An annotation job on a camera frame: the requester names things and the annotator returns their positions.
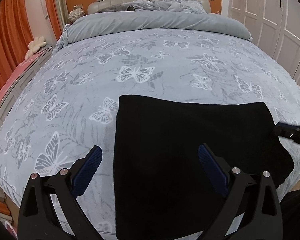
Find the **black pants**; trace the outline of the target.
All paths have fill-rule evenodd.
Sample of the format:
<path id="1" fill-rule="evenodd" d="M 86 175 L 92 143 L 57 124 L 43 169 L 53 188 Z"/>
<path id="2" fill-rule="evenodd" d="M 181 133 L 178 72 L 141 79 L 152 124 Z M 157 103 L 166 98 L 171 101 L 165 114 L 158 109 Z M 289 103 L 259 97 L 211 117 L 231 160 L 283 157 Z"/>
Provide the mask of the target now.
<path id="1" fill-rule="evenodd" d="M 207 144 L 231 167 L 284 183 L 294 162 L 265 103 L 205 105 L 122 95 L 114 144 L 118 239 L 178 239 L 211 223 L 223 196 L 199 161 Z"/>

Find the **butterfly pattern grey bedspread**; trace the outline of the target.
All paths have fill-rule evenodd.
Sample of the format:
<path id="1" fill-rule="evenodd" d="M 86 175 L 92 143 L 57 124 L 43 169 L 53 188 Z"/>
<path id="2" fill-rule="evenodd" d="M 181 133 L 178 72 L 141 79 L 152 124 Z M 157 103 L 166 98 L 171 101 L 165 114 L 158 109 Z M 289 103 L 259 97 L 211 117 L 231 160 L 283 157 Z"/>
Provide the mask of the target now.
<path id="1" fill-rule="evenodd" d="M 112 171 L 123 94 L 207 104 L 262 101 L 275 121 L 300 125 L 300 87 L 247 40 L 181 29 L 88 38 L 53 54 L 0 128 L 0 187 L 15 205 L 33 172 L 54 175 L 101 146 L 101 167 L 78 201 L 96 230 L 115 239 Z"/>

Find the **white panelled wardrobe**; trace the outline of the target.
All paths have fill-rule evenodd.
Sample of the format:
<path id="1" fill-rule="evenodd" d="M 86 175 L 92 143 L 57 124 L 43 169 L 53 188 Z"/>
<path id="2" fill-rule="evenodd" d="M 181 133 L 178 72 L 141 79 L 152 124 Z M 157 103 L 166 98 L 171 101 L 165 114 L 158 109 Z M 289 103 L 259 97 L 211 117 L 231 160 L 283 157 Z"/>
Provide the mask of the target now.
<path id="1" fill-rule="evenodd" d="M 298 0 L 222 0 L 222 14 L 242 22 L 253 43 L 300 86 L 300 3 Z"/>

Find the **pink bedside bench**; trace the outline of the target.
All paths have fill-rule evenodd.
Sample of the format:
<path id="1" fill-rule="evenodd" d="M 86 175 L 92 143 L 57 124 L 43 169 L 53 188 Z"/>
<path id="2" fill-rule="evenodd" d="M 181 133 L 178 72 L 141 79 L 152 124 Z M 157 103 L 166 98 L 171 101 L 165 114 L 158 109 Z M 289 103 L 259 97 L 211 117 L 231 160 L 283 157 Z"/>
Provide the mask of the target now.
<path id="1" fill-rule="evenodd" d="M 8 78 L 0 90 L 0 104 L 3 102 L 5 96 L 9 94 L 10 90 L 12 90 L 19 81 L 21 81 L 21 85 L 17 86 L 17 92 L 21 93 L 21 91 L 26 87 L 25 82 L 30 81 L 35 76 L 39 68 L 44 65 L 43 60 L 47 59 L 51 53 L 52 47 L 50 46 L 44 48 L 43 50 L 31 56 L 29 59 L 17 65 L 12 75 Z"/>

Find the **plain grey folded duvet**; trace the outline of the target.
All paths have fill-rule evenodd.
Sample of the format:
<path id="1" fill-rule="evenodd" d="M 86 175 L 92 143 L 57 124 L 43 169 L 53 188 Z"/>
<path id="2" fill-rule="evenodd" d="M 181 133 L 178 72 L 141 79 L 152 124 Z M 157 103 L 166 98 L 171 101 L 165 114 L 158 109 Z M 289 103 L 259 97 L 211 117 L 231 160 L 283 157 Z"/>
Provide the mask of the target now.
<path id="1" fill-rule="evenodd" d="M 171 11 L 118 11 L 90 14 L 67 25 L 53 50 L 92 37 L 143 29 L 184 29 L 208 31 L 251 41 L 249 30 L 239 21 L 219 14 Z"/>

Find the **butterfly pattern pillow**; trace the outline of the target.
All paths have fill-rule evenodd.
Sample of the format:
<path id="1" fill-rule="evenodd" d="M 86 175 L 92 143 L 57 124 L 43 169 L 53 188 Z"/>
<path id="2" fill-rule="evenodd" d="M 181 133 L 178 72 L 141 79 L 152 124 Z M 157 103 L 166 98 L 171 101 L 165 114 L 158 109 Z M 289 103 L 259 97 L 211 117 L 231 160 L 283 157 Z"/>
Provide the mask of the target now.
<path id="1" fill-rule="evenodd" d="M 112 5 L 100 9 L 98 12 L 118 11 L 171 11 L 192 14 L 207 14 L 202 3 L 198 0 L 138 0 Z"/>

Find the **cream flower shaped cushion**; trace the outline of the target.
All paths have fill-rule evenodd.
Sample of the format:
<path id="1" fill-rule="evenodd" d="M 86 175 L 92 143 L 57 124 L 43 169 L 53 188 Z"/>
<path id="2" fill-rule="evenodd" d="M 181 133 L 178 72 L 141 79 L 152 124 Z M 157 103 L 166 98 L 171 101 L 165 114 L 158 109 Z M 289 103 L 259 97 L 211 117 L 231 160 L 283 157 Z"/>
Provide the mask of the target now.
<path id="1" fill-rule="evenodd" d="M 29 59 L 35 53 L 37 53 L 41 48 L 45 47 L 47 42 L 45 41 L 45 37 L 35 37 L 33 41 L 28 44 L 28 51 L 25 54 L 25 60 Z"/>

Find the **orange curtain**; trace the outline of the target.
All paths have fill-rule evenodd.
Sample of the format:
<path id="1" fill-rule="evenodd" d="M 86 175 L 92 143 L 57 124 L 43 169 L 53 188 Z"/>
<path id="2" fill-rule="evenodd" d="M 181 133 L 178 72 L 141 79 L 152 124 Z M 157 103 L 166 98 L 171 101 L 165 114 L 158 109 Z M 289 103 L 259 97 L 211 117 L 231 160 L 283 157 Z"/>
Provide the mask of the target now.
<path id="1" fill-rule="evenodd" d="M 32 37 L 25 0 L 0 0 L 0 90 L 23 61 Z"/>

